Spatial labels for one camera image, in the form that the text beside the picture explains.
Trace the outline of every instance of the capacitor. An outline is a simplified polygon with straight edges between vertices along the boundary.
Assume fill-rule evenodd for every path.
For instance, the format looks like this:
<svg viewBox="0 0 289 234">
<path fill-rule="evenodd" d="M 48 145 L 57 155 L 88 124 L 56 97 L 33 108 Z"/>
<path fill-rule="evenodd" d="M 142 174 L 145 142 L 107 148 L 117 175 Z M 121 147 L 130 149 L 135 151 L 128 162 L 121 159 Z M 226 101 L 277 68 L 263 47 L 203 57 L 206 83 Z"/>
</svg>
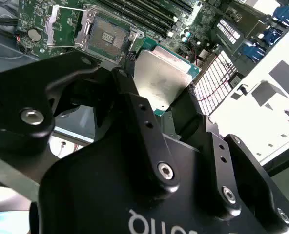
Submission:
<svg viewBox="0 0 289 234">
<path fill-rule="evenodd" d="M 28 37 L 32 40 L 32 41 L 40 41 L 42 36 L 41 36 L 41 32 L 39 29 L 37 28 L 32 28 L 32 29 L 29 29 L 27 31 L 27 34 L 28 34 Z"/>
<path fill-rule="evenodd" d="M 182 42 L 187 42 L 188 38 L 184 34 L 181 35 Z"/>
<path fill-rule="evenodd" d="M 189 31 L 189 29 L 185 29 L 184 34 L 187 38 L 191 36 L 191 32 Z"/>
</svg>

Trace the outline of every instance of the red wire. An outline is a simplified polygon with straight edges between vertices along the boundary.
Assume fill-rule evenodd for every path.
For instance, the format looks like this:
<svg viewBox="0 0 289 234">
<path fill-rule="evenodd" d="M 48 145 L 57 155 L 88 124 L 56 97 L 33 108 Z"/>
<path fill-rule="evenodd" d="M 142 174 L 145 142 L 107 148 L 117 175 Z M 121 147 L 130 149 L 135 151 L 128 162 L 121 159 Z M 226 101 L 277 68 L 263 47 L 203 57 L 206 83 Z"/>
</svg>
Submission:
<svg viewBox="0 0 289 234">
<path fill-rule="evenodd" d="M 213 93 L 211 93 L 210 95 L 208 95 L 207 97 L 201 99 L 201 100 L 198 100 L 198 101 L 205 101 L 206 99 L 208 99 L 209 97 L 211 97 L 223 84 L 225 84 L 226 82 L 228 82 L 228 80 L 225 80 L 223 83 L 221 83 L 214 91 Z"/>
</svg>

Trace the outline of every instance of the green circuit board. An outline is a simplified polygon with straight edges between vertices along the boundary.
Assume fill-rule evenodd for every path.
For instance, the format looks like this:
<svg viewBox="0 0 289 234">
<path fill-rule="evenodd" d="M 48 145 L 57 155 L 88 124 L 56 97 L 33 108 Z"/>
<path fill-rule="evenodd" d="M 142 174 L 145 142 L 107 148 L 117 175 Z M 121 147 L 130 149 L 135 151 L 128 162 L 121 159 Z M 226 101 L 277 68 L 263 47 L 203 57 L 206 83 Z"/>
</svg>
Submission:
<svg viewBox="0 0 289 234">
<path fill-rule="evenodd" d="M 57 20 L 53 24 L 53 40 L 55 46 L 61 46 L 61 48 L 52 48 L 47 45 L 48 35 L 45 33 L 46 22 L 52 14 L 52 7 L 54 5 L 79 9 L 82 9 L 84 4 L 99 5 L 104 9 L 111 11 L 118 17 L 132 22 L 137 26 L 137 28 L 141 29 L 145 33 L 144 38 L 137 39 L 132 45 L 133 51 L 138 51 L 147 37 L 154 39 L 157 43 L 161 44 L 170 51 L 176 52 L 178 49 L 188 51 L 191 49 L 191 46 L 187 46 L 186 43 L 182 42 L 181 34 L 183 31 L 189 28 L 191 31 L 191 41 L 193 41 L 193 38 L 197 38 L 201 41 L 209 40 L 209 32 L 212 25 L 216 21 L 215 10 L 213 10 L 211 6 L 208 6 L 208 4 L 199 6 L 199 0 L 182 0 L 193 8 L 193 11 L 190 14 L 175 4 L 174 1 L 150 0 L 157 6 L 167 9 L 178 18 L 176 29 L 170 29 L 170 31 L 172 30 L 174 33 L 174 35 L 170 38 L 151 30 L 138 21 L 134 21 L 133 19 L 126 17 L 126 15 L 121 14 L 120 11 L 109 8 L 108 5 L 105 4 L 107 1 L 116 4 L 117 6 L 120 6 L 117 2 L 125 2 L 125 0 L 20 0 L 18 30 L 22 32 L 22 36 L 20 38 L 21 43 L 30 49 L 32 54 L 40 57 L 41 59 L 56 56 L 68 50 L 74 49 L 71 48 L 71 46 L 75 44 L 75 37 L 79 30 L 82 12 L 71 9 L 60 8 L 57 15 Z M 221 1 L 219 0 L 214 0 L 215 5 L 213 5 L 213 7 L 219 6 L 220 2 Z M 27 36 L 27 31 L 31 28 L 36 28 L 41 32 L 42 39 L 40 41 L 32 41 Z"/>
</svg>

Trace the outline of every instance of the silver screw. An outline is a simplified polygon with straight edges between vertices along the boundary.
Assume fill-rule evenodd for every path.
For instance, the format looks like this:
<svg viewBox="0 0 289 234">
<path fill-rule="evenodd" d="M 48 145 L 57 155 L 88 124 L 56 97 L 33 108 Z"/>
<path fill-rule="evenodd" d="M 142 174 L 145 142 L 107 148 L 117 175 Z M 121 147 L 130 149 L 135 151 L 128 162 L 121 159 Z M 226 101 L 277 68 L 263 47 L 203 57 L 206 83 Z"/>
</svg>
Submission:
<svg viewBox="0 0 289 234">
<path fill-rule="evenodd" d="M 241 140 L 240 140 L 238 137 L 233 136 L 233 139 L 234 139 L 238 144 L 241 144 Z"/>
<path fill-rule="evenodd" d="M 41 112 L 33 109 L 27 109 L 22 111 L 21 119 L 30 125 L 39 125 L 43 122 L 44 117 Z"/>
<path fill-rule="evenodd" d="M 89 59 L 85 58 L 85 57 L 82 57 L 82 61 L 84 63 L 86 63 L 87 65 L 91 65 L 91 61 L 89 61 Z"/>
<path fill-rule="evenodd" d="M 236 196 L 233 194 L 233 192 L 227 188 L 226 186 L 222 187 L 224 197 L 231 203 L 235 204 L 236 203 Z"/>
<path fill-rule="evenodd" d="M 284 213 L 280 208 L 277 209 L 278 214 L 280 216 L 280 218 L 285 222 L 285 223 L 289 223 L 289 218 L 286 215 L 286 213 Z"/>
<path fill-rule="evenodd" d="M 166 163 L 160 163 L 158 165 L 158 169 L 159 169 L 159 172 L 161 173 L 161 175 L 167 179 L 167 180 L 170 180 L 170 179 L 173 179 L 174 177 L 174 172 L 173 172 L 173 169 Z"/>
</svg>

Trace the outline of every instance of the ram slot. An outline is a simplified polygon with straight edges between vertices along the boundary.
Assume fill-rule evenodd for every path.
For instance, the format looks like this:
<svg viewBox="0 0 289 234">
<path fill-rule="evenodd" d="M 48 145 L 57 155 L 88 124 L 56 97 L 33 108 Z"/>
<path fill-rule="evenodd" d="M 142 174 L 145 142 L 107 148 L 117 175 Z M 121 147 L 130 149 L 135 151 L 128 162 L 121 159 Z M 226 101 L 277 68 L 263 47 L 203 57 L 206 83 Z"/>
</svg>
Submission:
<svg viewBox="0 0 289 234">
<path fill-rule="evenodd" d="M 148 0 L 149 2 L 156 4 L 160 7 L 163 7 L 163 2 L 161 0 Z M 180 1 L 180 0 L 171 0 L 172 3 L 174 3 L 178 8 L 180 8 L 182 11 L 185 11 L 188 14 L 191 14 L 193 11 L 193 8 L 187 5 L 186 3 Z"/>
<path fill-rule="evenodd" d="M 151 29 L 152 31 L 160 34 L 161 36 L 166 37 L 167 29 L 162 28 L 162 27 L 154 24 L 153 22 L 147 20 L 146 18 L 143 18 L 143 17 L 137 15 L 136 13 L 132 12 L 128 8 L 118 4 L 116 2 L 113 2 L 111 0 L 102 0 L 102 3 L 106 4 L 109 7 L 111 7 L 113 10 L 116 10 L 116 11 L 120 12 L 122 15 L 125 15 L 126 17 L 129 17 L 132 20 L 135 20 L 139 24 Z"/>
<path fill-rule="evenodd" d="M 175 14 L 171 13 L 170 11 L 167 11 L 164 8 L 160 8 L 146 0 L 131 0 L 131 2 L 135 3 L 139 7 L 147 9 L 149 12 L 153 14 L 158 15 L 160 18 L 162 18 L 163 20 L 165 20 L 170 24 L 174 23 Z"/>
<path fill-rule="evenodd" d="M 178 5 L 179 7 L 181 7 L 188 14 L 191 14 L 193 11 L 193 8 L 191 6 L 189 6 L 187 3 L 185 3 L 181 0 L 170 0 L 170 1 L 173 2 L 174 4 Z"/>
<path fill-rule="evenodd" d="M 169 24 L 167 22 L 165 22 L 164 20 L 162 20 L 161 18 L 157 17 L 156 15 L 152 14 L 149 11 L 144 10 L 143 8 L 138 7 L 137 5 L 135 5 L 134 3 L 130 2 L 130 1 L 126 1 L 126 0 L 114 0 L 115 2 L 122 4 L 124 7 L 128 8 L 129 10 L 133 11 L 134 13 L 139 14 L 140 16 L 148 19 L 149 21 L 164 27 L 166 29 L 170 29 L 173 24 Z"/>
</svg>

